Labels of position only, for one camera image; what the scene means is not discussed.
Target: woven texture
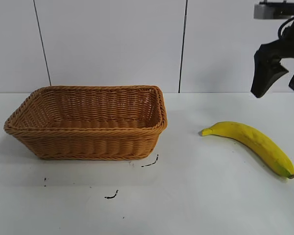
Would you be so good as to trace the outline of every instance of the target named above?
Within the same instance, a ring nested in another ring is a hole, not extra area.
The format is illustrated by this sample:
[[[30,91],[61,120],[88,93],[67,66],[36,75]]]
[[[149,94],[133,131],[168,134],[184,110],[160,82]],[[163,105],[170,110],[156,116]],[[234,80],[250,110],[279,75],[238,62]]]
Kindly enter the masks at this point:
[[[4,130],[42,159],[147,157],[167,127],[156,86],[53,86],[34,91]]]

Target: robotic arm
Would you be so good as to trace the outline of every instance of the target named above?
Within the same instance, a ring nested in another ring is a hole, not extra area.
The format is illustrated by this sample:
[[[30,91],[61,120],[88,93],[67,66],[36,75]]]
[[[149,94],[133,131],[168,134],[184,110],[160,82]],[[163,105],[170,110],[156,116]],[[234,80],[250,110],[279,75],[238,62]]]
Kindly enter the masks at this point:
[[[265,0],[255,5],[254,18],[288,19],[278,30],[279,39],[262,44],[255,53],[255,74],[251,92],[261,98],[276,80],[289,72],[280,64],[281,59],[294,58],[294,3]],[[293,22],[292,25],[284,28],[290,22]],[[294,76],[289,87],[294,91]]]

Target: basket rim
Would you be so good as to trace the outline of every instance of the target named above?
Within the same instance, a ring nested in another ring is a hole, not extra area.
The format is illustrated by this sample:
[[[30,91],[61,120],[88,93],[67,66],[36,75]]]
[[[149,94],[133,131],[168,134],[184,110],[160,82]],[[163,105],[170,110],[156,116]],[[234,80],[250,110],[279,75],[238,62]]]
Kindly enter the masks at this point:
[[[150,90],[153,89],[157,92],[157,109],[159,113],[159,122],[152,126],[152,127],[142,127],[142,128],[58,128],[58,127],[45,127],[45,128],[37,128],[37,127],[17,127],[13,125],[14,121],[23,114],[23,112],[26,110],[27,107],[29,107],[34,99],[38,97],[39,93],[44,90],[58,90],[58,89],[67,89],[67,90]],[[162,91],[157,86],[149,86],[149,85],[135,85],[135,86],[49,86],[49,87],[42,87],[30,94],[29,97],[26,98],[26,100],[20,105],[20,107],[15,110],[12,115],[6,120],[4,124],[4,130],[11,134],[11,135],[18,135],[22,134],[22,136],[37,136],[39,133],[46,134],[49,133],[51,135],[55,134],[64,134],[64,133],[70,133],[70,134],[103,134],[103,132],[107,135],[113,134],[113,136],[118,135],[118,133],[123,133],[126,131],[128,134],[135,134],[136,132],[139,132],[142,134],[142,132],[145,132],[145,134],[151,132],[159,132],[161,133],[166,127],[167,127],[167,115],[166,115],[166,109],[164,106],[164,99]]]

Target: yellow banana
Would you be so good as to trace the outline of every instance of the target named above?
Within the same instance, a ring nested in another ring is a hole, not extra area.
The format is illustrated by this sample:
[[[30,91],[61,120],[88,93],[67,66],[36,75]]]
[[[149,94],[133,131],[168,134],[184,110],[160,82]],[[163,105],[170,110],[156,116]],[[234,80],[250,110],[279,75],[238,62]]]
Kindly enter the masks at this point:
[[[294,178],[294,167],[288,156],[266,135],[238,122],[218,122],[201,131],[202,136],[216,135],[235,139],[249,147],[279,176]]]

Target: white wall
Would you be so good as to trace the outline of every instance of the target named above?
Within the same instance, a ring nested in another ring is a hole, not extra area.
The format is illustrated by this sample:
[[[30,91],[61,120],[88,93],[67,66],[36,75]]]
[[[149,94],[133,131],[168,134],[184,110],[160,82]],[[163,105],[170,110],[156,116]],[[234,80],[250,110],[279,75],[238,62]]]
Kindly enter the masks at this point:
[[[281,20],[254,20],[257,0],[188,0],[181,92],[249,92],[254,53],[277,39]],[[292,92],[290,70],[269,92]]]
[[[186,0],[36,0],[53,85],[158,85],[177,92]],[[257,0],[188,0],[181,92],[249,92],[253,55],[283,21]],[[269,92],[288,87],[290,73]],[[0,0],[0,92],[49,85],[32,0]]]
[[[0,0],[0,92],[48,86],[32,0]]]
[[[185,0],[36,0],[53,85],[177,92]]]

